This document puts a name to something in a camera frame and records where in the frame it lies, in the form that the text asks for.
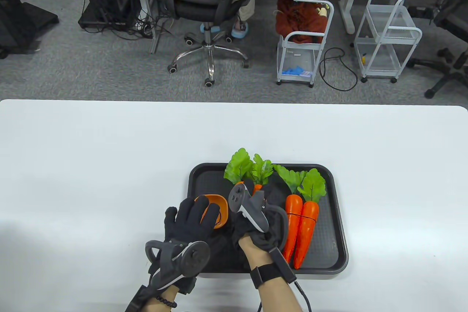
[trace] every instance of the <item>hand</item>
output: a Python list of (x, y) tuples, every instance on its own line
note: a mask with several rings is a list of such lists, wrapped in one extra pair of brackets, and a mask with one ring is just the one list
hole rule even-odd
[[(214, 230), (218, 214), (219, 206), (210, 204), (204, 195), (199, 196), (196, 201), (192, 197), (183, 200), (179, 211), (176, 207), (169, 207), (164, 219), (164, 242), (177, 240), (189, 244), (195, 241), (206, 241)], [(150, 274), (159, 268), (160, 256), (161, 252), (158, 253), (156, 262), (151, 265)], [(173, 285), (181, 294), (186, 294), (192, 289), (195, 281), (195, 277), (182, 278)]]
[(237, 247), (240, 244), (239, 240), (246, 235), (251, 238), (256, 247), (265, 251), (269, 251), (280, 245), (283, 235), (281, 217), (277, 213), (270, 211), (266, 211), (265, 216), (268, 220), (269, 230), (266, 233), (262, 233), (241, 212), (236, 213), (234, 215), (234, 247)]

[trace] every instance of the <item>white table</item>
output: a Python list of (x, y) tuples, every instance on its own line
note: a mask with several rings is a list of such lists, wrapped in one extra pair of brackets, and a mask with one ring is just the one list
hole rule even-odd
[[(335, 177), (350, 260), (301, 280), (314, 311), (468, 310), (464, 108), (5, 100), (0, 128), (2, 312), (124, 311), (189, 172), (239, 147)], [(199, 279), (177, 311), (258, 301)]]

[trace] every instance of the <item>white shelf cart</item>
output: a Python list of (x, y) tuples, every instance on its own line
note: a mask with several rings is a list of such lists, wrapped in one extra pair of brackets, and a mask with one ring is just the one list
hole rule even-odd
[[(395, 5), (376, 5), (368, 1), (354, 40), (363, 83), (368, 76), (390, 78), (396, 83), (423, 36), (403, 6), (404, 1), (396, 0)], [(359, 37), (365, 21), (369, 24), (371, 38)], [(411, 46), (402, 62), (396, 56), (394, 45)]]
[[(333, 4), (326, 0), (294, 0), (307, 3), (326, 4), (329, 7), (327, 26), (324, 33), (316, 33), (313, 31), (293, 31), (285, 38), (279, 36), (278, 49), (276, 53), (276, 84), (281, 85), (282, 81), (298, 81), (308, 82), (309, 87), (314, 86), (314, 80), (317, 74), (317, 68), (320, 62), (321, 54), (327, 41), (328, 31), (330, 29), (331, 20), (335, 12)], [(311, 37), (321, 37), (321, 44), (297, 44), (289, 41), (289, 38), (294, 35), (308, 35)], [(304, 76), (291, 76), (283, 74), (288, 69), (294, 69), (297, 66), (305, 71), (311, 72), (310, 78)]]

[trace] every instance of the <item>wrist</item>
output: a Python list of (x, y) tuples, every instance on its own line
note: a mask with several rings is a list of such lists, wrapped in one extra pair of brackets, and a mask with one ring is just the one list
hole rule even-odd
[[(174, 286), (174, 285), (171, 285), (170, 287), (168, 287), (166, 290), (164, 290), (164, 292), (161, 293), (161, 297), (170, 301), (170, 302), (174, 302), (175, 300), (175, 296), (177, 295), (177, 293), (179, 292), (179, 288)], [(148, 302), (146, 303), (145, 307), (143, 307), (142, 309), (142, 312), (156, 312), (156, 311), (160, 311), (159, 310), (159, 307), (162, 306), (164, 308), (169, 308), (167, 305), (165, 305), (164, 303), (156, 300), (154, 297), (152, 297), (151, 299), (148, 300)]]
[(239, 240), (239, 246), (245, 253), (251, 270), (255, 267), (261, 267), (266, 264), (273, 263), (270, 254), (257, 247), (248, 235), (245, 235)]

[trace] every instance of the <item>wrist strap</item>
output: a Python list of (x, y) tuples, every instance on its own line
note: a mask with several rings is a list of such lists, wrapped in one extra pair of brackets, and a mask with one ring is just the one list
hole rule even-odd
[(268, 280), (282, 277), (282, 275), (276, 264), (270, 263), (264, 266), (255, 267), (250, 272), (250, 277), (252, 278), (254, 287), (258, 289), (264, 282), (268, 282)]

